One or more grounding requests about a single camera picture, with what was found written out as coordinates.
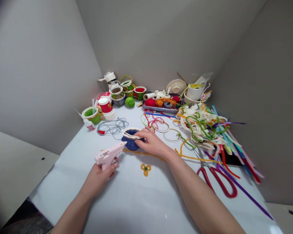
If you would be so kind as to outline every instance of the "metal tray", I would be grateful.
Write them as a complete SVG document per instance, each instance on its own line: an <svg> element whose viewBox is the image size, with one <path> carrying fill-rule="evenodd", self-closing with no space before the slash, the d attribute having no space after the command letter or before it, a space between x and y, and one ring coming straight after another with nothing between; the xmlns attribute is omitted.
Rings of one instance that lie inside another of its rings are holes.
<svg viewBox="0 0 293 234"><path fill-rule="evenodd" d="M179 94L175 94L175 93L169 93L169 95L171 97L179 97ZM160 108L160 107L149 107L145 105L145 101L143 100L143 107L145 110L154 110L154 111L158 111L158 112L168 112L168 113L173 113L176 114L178 112L177 109L166 109L166 108Z"/></svg>

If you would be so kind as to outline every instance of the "hot glue gun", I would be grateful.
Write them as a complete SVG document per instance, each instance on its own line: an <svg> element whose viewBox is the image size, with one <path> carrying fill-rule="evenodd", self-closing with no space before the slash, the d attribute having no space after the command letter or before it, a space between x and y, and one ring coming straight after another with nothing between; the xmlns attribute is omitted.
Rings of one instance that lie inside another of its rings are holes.
<svg viewBox="0 0 293 234"><path fill-rule="evenodd" d="M126 144L126 141L122 141L106 150L101 151L95 156L95 161L97 165L102 164L102 171L105 171L110 165L112 165L114 157L116 157L120 152L123 151Z"/></svg>

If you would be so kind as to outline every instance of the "gray wall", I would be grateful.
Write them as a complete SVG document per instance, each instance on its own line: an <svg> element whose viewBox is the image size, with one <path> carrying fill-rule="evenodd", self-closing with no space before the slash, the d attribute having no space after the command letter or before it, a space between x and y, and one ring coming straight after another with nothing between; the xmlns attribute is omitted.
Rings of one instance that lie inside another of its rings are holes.
<svg viewBox="0 0 293 234"><path fill-rule="evenodd" d="M266 0L76 0L102 73L164 89L218 71Z"/></svg>
<svg viewBox="0 0 293 234"><path fill-rule="evenodd" d="M265 200L293 205L293 0L268 0L212 84L218 112L266 177Z"/></svg>
<svg viewBox="0 0 293 234"><path fill-rule="evenodd" d="M101 71L74 0L2 1L0 131L60 154L101 91Z"/></svg>

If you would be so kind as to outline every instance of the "forearm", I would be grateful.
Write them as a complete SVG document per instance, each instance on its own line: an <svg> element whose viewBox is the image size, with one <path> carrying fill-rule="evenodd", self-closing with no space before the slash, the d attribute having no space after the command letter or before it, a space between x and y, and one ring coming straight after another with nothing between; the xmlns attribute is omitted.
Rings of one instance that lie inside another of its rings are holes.
<svg viewBox="0 0 293 234"><path fill-rule="evenodd" d="M88 213L90 201L90 199L84 197L83 194L79 193L67 207L51 233L81 233Z"/></svg>
<svg viewBox="0 0 293 234"><path fill-rule="evenodd" d="M202 233L244 233L209 186L175 152L165 157L183 201Z"/></svg>

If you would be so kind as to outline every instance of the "red scissors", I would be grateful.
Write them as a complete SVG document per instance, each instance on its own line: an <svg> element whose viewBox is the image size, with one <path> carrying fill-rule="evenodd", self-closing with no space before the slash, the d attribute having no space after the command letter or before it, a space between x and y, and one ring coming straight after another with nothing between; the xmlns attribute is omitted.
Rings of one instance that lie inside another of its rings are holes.
<svg viewBox="0 0 293 234"><path fill-rule="evenodd" d="M198 154L197 151L194 149L194 152L195 152L195 154L196 154L196 156L197 156L198 158L202 158L202 159L204 159L204 158L202 157L202 155L201 155L201 151L199 151L200 154ZM230 180L230 179L229 179L229 178L228 178L228 177L227 177L222 171L220 171L220 170L218 170L218 169L216 169L216 168L214 168L214 167L210 167L210 165L208 165L208 164L204 164L203 162L201 162L201 167L200 167L200 169L198 170L197 175L199 175L200 171L202 171L203 176L204 176L204 179L205 179L205 182L206 182L207 185L213 190L213 192L215 192L215 191L214 191L214 189L213 189L213 187L212 187L212 185L211 185L211 182L210 182L209 179L208 179L208 176L207 176L207 173L206 173L206 170L205 170L204 166L209 167L209 170L210 170L211 173L214 175L215 179L218 181L220 187L222 188L224 194L225 194L227 197L229 197L229 198L235 198L235 197L238 195L237 188L235 187L235 185L233 184L233 182L232 182L232 181L231 181L231 180ZM224 177L224 178L230 183L230 185L231 185L231 187L232 187L232 190L233 190L232 194L230 194L230 193L228 192L227 188L226 188L225 185L222 183L221 179L219 178L219 176L217 175L216 172L218 172L219 174L221 174L221 175L222 175L222 176L223 176L223 177Z"/></svg>

